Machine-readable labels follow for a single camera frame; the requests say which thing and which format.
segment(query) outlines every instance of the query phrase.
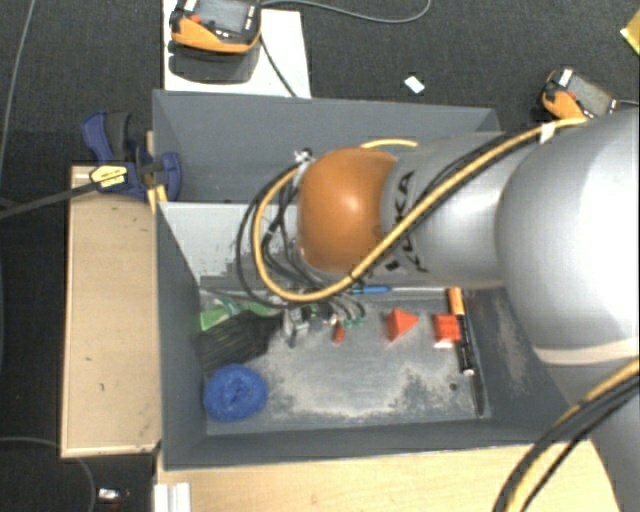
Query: white paper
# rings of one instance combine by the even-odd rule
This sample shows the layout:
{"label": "white paper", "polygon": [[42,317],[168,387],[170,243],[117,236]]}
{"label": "white paper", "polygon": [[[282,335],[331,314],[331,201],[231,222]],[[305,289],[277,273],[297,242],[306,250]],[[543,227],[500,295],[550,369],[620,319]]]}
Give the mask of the white paper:
{"label": "white paper", "polygon": [[410,76],[404,81],[404,84],[411,89],[415,94],[420,94],[424,91],[424,85],[415,76]]}
{"label": "white paper", "polygon": [[[164,88],[167,91],[197,91],[215,93],[258,94],[265,96],[289,96],[285,86],[273,70],[264,50],[251,80],[244,84],[212,85],[190,82],[174,75],[169,70],[169,51],[171,41],[169,16],[175,8],[176,0],[164,0]],[[289,85],[301,98],[310,98],[307,56],[302,35],[302,21],[297,11],[276,9],[262,10],[262,37],[271,57]]]}

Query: black brush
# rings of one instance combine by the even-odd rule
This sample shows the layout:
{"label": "black brush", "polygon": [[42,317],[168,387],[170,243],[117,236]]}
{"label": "black brush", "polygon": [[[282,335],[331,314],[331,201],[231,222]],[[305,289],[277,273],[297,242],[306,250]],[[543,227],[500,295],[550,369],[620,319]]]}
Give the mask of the black brush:
{"label": "black brush", "polygon": [[282,313],[265,317],[242,311],[199,334],[194,345],[205,377],[228,364],[246,363],[265,354],[281,325]]}

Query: yellow cable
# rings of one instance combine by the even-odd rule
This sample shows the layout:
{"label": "yellow cable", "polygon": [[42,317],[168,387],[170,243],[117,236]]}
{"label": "yellow cable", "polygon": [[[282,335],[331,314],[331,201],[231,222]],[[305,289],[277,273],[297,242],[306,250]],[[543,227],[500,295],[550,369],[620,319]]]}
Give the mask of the yellow cable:
{"label": "yellow cable", "polygon": [[[589,390],[575,405],[570,407],[558,421],[556,421],[554,427],[557,427],[561,423],[566,422],[568,419],[574,416],[582,407],[584,407],[585,403],[590,403],[600,399],[604,393],[610,391],[624,380],[633,377],[634,375],[638,375],[639,371],[640,359],[636,357],[633,361],[627,363],[622,368],[617,370],[613,375]],[[533,480],[535,469],[541,464],[542,458],[552,448],[552,446],[553,445],[549,446],[546,450],[541,452],[538,458],[524,472],[524,474],[520,478],[520,481],[514,487],[509,500],[507,501],[505,512],[520,512],[522,510],[522,507],[526,502],[529,493],[531,492],[530,490],[534,488],[534,485],[532,485],[530,482],[532,482]]]}
{"label": "yellow cable", "polygon": [[418,143],[408,139],[379,139],[360,144],[360,147],[365,149],[378,148],[380,146],[407,146],[410,148],[417,148]]}
{"label": "yellow cable", "polygon": [[[561,119],[559,121],[554,121],[554,128],[564,128],[567,126],[574,126],[577,124],[584,123],[586,119]],[[418,203],[408,214],[402,219],[390,232],[385,236],[380,243],[365,256],[358,265],[354,267],[354,269],[342,279],[337,281],[336,283],[323,288],[322,290],[317,290],[314,292],[307,293],[295,293],[289,290],[286,290],[279,286],[276,282],[274,282],[269,273],[267,271],[266,265],[264,263],[264,257],[262,255],[261,250],[261,233],[260,233],[260,219],[264,216],[264,212],[271,202],[271,200],[275,197],[275,195],[282,189],[284,186],[291,181],[295,175],[298,173],[298,169],[292,169],[290,172],[285,174],[282,178],[280,178],[274,186],[267,192],[265,197],[262,199],[258,208],[256,209],[254,222],[252,224],[251,229],[251,240],[253,243],[253,247],[255,248],[253,257],[256,265],[256,269],[258,271],[258,275],[260,279],[263,281],[265,286],[280,296],[286,301],[289,302],[318,302],[331,295],[335,295],[336,293],[340,293],[350,286],[352,286],[355,281],[361,277],[368,268],[375,263],[375,261],[380,258],[384,254],[384,252],[393,245],[393,243],[400,238],[400,236],[411,227],[411,225],[416,222],[420,216],[426,212],[434,203],[436,203],[439,199],[441,199],[447,192],[449,192],[452,188],[454,188],[458,183],[463,181],[469,175],[473,174],[477,169],[490,162],[493,158],[504,153],[514,146],[536,137],[543,130],[543,126],[538,126],[531,130],[528,130],[520,135],[516,135],[515,137],[503,142],[499,146],[496,146],[492,150],[486,152],[482,156],[476,158],[473,162],[466,165],[456,174],[451,176],[449,179],[444,181],[441,185],[436,187],[427,197],[425,197],[420,203]]]}

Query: black cable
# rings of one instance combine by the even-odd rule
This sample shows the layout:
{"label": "black cable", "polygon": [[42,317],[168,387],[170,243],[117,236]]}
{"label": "black cable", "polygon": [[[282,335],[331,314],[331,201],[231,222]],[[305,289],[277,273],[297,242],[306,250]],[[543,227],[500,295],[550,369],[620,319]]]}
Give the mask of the black cable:
{"label": "black cable", "polygon": [[[42,446],[47,446],[49,448],[55,448],[58,449],[60,448],[60,446],[58,446],[57,443],[54,443],[53,441],[49,441],[47,439],[40,439],[39,437],[26,437],[26,436],[10,436],[10,437],[0,437],[0,444],[2,443],[30,443],[30,444],[39,444]],[[82,460],[82,459],[74,459],[78,464],[80,464],[80,467],[82,468],[82,470],[84,471],[85,475],[87,476],[87,483],[89,484],[89,507],[88,507],[88,511],[92,512],[93,509],[95,508],[96,505],[96,484],[95,484],[95,479],[93,478],[93,473],[91,473],[91,470],[89,469],[89,466],[87,465],[87,463]]]}
{"label": "black cable", "polygon": [[0,375],[4,357],[4,284],[2,281],[2,251],[0,251]]}
{"label": "black cable", "polygon": [[[249,215],[243,218],[244,222],[240,227],[239,236],[244,236],[246,224],[248,223],[248,219],[251,218],[251,215],[253,213],[252,210],[255,209],[255,206],[261,200],[261,196],[263,196],[264,193],[266,193],[266,191],[269,189],[270,189],[269,185],[265,186],[263,188],[263,191],[259,192],[256,198],[252,201],[250,205],[250,210],[248,210],[248,212],[250,212]],[[270,222],[266,230],[266,233],[261,240],[261,249],[264,255],[265,265],[270,270],[277,273],[281,277],[290,280],[293,284],[296,284],[303,289],[314,290],[314,289],[318,289],[318,286],[322,284],[322,281],[316,278],[315,276],[313,276],[310,272],[304,269],[302,265],[299,265],[296,262],[295,253],[292,254],[292,244],[290,243],[291,241],[289,240],[288,233],[286,230],[286,218],[285,218],[286,211],[291,205],[291,203],[294,201],[294,199],[296,198],[297,194],[298,194],[298,189],[293,186],[293,183],[289,183],[278,194],[278,211],[276,213],[276,216]],[[274,239],[274,235],[278,232],[280,232],[280,235],[282,237],[283,244],[284,244],[285,258],[289,263],[289,265],[291,265],[291,269],[288,269],[283,265],[281,265],[271,253],[271,242]],[[240,270],[239,279],[241,280],[241,284],[242,284],[242,281],[244,280],[242,263],[240,262],[237,265]],[[248,294],[247,298],[256,297],[254,290],[248,290],[247,288],[245,288],[244,284],[242,284],[242,286],[245,292]],[[331,308],[332,312],[335,314],[339,314],[338,310],[341,310],[342,312],[344,312],[344,314],[348,319],[354,318],[352,311],[339,300],[328,299],[326,301],[320,301],[319,303],[327,304]],[[352,301],[352,303],[358,308],[362,316],[366,314],[366,311],[361,304],[359,303],[356,304],[356,301]],[[265,305],[272,306],[273,304],[269,302]],[[304,306],[305,304],[301,305],[301,304],[294,303],[288,306],[283,306],[282,309],[298,309]]]}
{"label": "black cable", "polygon": [[0,197],[0,206],[3,208],[11,208],[12,206],[17,206],[18,203],[15,201],[11,201],[10,199],[5,199],[4,197]]}
{"label": "black cable", "polygon": [[[525,454],[509,475],[494,505],[494,512],[504,512],[506,510],[511,495],[520,484],[522,477],[551,445],[565,439],[573,441],[574,439],[584,437],[637,395],[639,383],[640,378],[637,374],[625,379],[596,399],[581,404],[574,414],[548,430]],[[563,460],[569,455],[569,452],[570,450],[567,453],[560,454]],[[550,470],[553,472],[558,466],[559,464],[554,464]],[[539,490],[540,489],[537,488],[534,489],[536,493],[539,492]]]}
{"label": "black cable", "polygon": [[85,185],[81,185],[70,190],[65,190],[64,192],[58,192],[57,194],[52,194],[47,197],[42,197],[29,203],[12,206],[11,208],[7,208],[6,210],[0,212],[0,221],[8,219],[9,217],[13,217],[15,215],[21,215],[38,208],[42,208],[43,206],[49,206],[61,201],[67,201],[69,199],[73,199],[74,197],[78,197],[95,190],[95,183],[86,183]]}
{"label": "black cable", "polygon": [[427,0],[425,6],[413,16],[408,16],[406,18],[378,18],[377,16],[369,16],[367,14],[362,14],[359,12],[347,11],[345,9],[340,9],[339,7],[333,7],[331,5],[320,4],[318,2],[312,2],[309,0],[265,0],[262,2],[263,7],[273,7],[276,5],[283,4],[298,4],[298,5],[306,5],[307,7],[314,7],[316,9],[324,9],[325,11],[334,12],[337,14],[344,14],[345,16],[349,16],[350,18],[356,18],[358,20],[363,21],[371,21],[373,23],[382,23],[386,25],[400,25],[403,23],[411,23],[412,21],[417,21],[422,18],[429,9],[431,8],[431,0]]}
{"label": "black cable", "polygon": [[618,100],[618,103],[622,103],[623,105],[633,105],[634,107],[640,106],[640,103],[633,100]]}
{"label": "black cable", "polygon": [[583,428],[580,432],[574,435],[574,437],[569,441],[569,443],[556,456],[551,466],[549,466],[547,470],[544,472],[544,474],[540,477],[540,480],[538,481],[536,486],[530,491],[529,495],[527,496],[525,502],[522,505],[522,509],[521,509],[522,512],[524,512],[525,510],[527,510],[527,508],[529,508],[533,500],[537,497],[537,495],[540,493],[543,487],[548,483],[548,481],[555,474],[555,472],[562,465],[562,463],[566,460],[566,458],[571,454],[571,452],[576,448],[576,446],[578,446],[580,441],[585,439],[593,429],[595,429],[598,425],[600,425],[602,422],[608,419],[618,409],[620,409],[625,404],[627,404],[633,398],[633,395],[637,394],[638,383],[636,382],[634,386],[636,387],[635,392],[633,391],[633,389],[628,389],[627,393],[625,393],[620,398],[617,398],[614,402],[610,404],[611,408],[605,411],[601,417],[598,417],[592,420],[585,428]]}
{"label": "black cable", "polygon": [[[434,179],[429,183],[429,185],[424,189],[424,191],[420,193],[420,195],[414,201],[414,207],[415,207],[415,205],[419,204],[428,194],[430,194],[438,185],[440,185],[445,180],[449,179],[452,175],[456,174],[458,171],[460,171],[462,168],[464,168],[470,162],[474,161],[476,158],[478,158],[479,156],[483,155],[484,153],[486,153],[486,152],[494,149],[495,147],[499,146],[505,140],[508,140],[509,138],[512,138],[512,137],[514,137],[516,135],[517,134],[509,134],[509,135],[502,134],[502,135],[499,135],[499,136],[491,139],[490,141],[486,142],[485,144],[483,144],[479,148],[476,148],[476,149],[470,151],[469,153],[467,153],[467,154],[457,158],[456,160],[454,160],[452,163],[447,165],[447,167],[445,167],[442,171],[440,171],[434,177]],[[461,180],[459,183],[454,185],[440,199],[438,199],[436,202],[434,202],[431,205],[431,207],[428,210],[426,210],[415,223],[413,223],[406,231],[404,231],[398,237],[398,239],[394,241],[394,243],[391,245],[391,247],[389,247],[389,249],[387,249],[387,251],[385,251],[385,253],[382,254],[380,256],[380,258],[375,263],[373,263],[371,265],[371,267],[369,267],[367,272],[370,273],[374,269],[379,267],[385,261],[385,259],[388,257],[389,254],[392,254],[395,250],[397,250],[397,248],[400,246],[400,244],[402,244],[409,236],[411,236],[415,232],[415,230],[418,229],[420,227],[420,225],[424,221],[426,221],[431,215],[433,215],[438,210],[438,208],[440,206],[442,206],[445,202],[447,202],[449,199],[451,199],[451,197],[454,194],[456,194],[463,187],[465,187],[470,181],[472,181],[473,179],[478,177],[480,174],[482,174],[483,172],[485,172],[486,170],[491,168],[496,162],[498,162],[498,161],[502,160],[503,158],[513,154],[515,151],[521,149],[522,147],[534,143],[534,141],[535,141],[535,139],[527,139],[527,140],[524,140],[524,141],[520,142],[519,144],[514,145],[512,148],[501,152],[500,154],[496,155],[494,158],[492,158],[491,160],[486,162],[481,167],[478,167],[478,169],[476,169],[473,173],[471,173],[465,179]]]}
{"label": "black cable", "polygon": [[36,5],[36,0],[31,0],[31,3],[29,4],[29,11],[27,12],[27,19],[24,22],[22,35],[20,36],[20,43],[18,44],[18,51],[16,52],[16,60],[13,64],[13,73],[11,73],[11,83],[9,85],[9,93],[7,94],[7,105],[4,109],[4,119],[2,122],[2,138],[0,139],[0,188],[2,188],[2,169],[4,167],[4,154],[7,149],[7,140],[9,138],[9,121],[11,119],[13,95],[16,90],[16,80],[18,78],[18,70],[20,69],[20,60],[22,59],[24,43],[27,39],[27,34],[29,33],[29,27],[31,26],[31,20],[33,18],[33,9],[35,5]]}
{"label": "black cable", "polygon": [[[266,195],[266,193],[273,187],[273,185],[280,178],[288,174],[294,167],[295,166],[287,168],[285,171],[281,172],[275,178],[270,180],[264,187],[262,187],[262,189],[260,189],[260,191],[256,194],[256,196],[251,200],[251,202],[249,203],[249,206],[247,207],[247,210],[242,216],[240,227],[238,228],[238,233],[236,235],[236,243],[235,243],[236,274],[238,276],[238,280],[240,281],[240,286],[242,287],[242,289],[255,302],[262,304],[264,306],[269,306],[274,309],[282,309],[282,310],[297,309],[301,306],[301,304],[297,304],[297,303],[292,304],[290,302],[283,302],[282,304],[276,304],[274,302],[271,302],[269,300],[266,300],[260,297],[259,295],[256,295],[256,293],[251,288],[251,286],[249,286],[249,283],[247,282],[247,278],[244,273],[244,268],[242,264],[242,241],[244,239],[244,233],[247,229],[247,224],[249,224],[249,221],[253,219],[254,217],[253,214],[255,213],[255,210],[258,207],[258,204],[260,203],[262,198]],[[253,245],[253,240],[250,240],[250,242],[251,242],[251,251],[255,252],[256,248]]]}
{"label": "black cable", "polygon": [[341,295],[340,297],[342,297],[344,300],[346,300],[347,302],[349,302],[350,304],[353,304],[357,309],[358,312],[360,313],[360,317],[361,318],[365,318],[367,316],[367,310],[364,308],[364,306],[362,305],[362,303],[356,299],[354,299],[352,296],[350,295]]}
{"label": "black cable", "polygon": [[297,98],[298,95],[294,92],[293,88],[291,87],[291,84],[289,84],[287,79],[284,77],[284,75],[280,71],[280,68],[276,65],[275,61],[273,60],[273,57],[271,56],[271,53],[269,53],[269,49],[267,48],[267,45],[264,43],[264,38],[262,37],[262,35],[260,35],[260,44],[262,45],[264,54],[267,56],[267,59],[269,60],[269,64],[271,64],[271,67],[276,72],[276,75],[278,75],[278,78],[282,82],[282,85],[284,85],[285,89],[291,95],[292,98]]}

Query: blue clamp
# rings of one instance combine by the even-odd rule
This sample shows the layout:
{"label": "blue clamp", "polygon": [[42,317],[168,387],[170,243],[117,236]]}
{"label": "blue clamp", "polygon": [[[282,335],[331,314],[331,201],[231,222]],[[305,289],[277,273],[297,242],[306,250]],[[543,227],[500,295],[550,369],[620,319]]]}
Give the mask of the blue clamp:
{"label": "blue clamp", "polygon": [[95,155],[96,163],[99,166],[114,166],[95,173],[100,180],[94,180],[92,173],[98,192],[124,194],[146,202],[149,188],[164,185],[167,198],[175,201],[182,183],[178,155],[163,153],[160,162],[154,162],[144,146],[129,139],[127,128],[130,117],[127,112],[98,111],[81,124],[82,137]]}

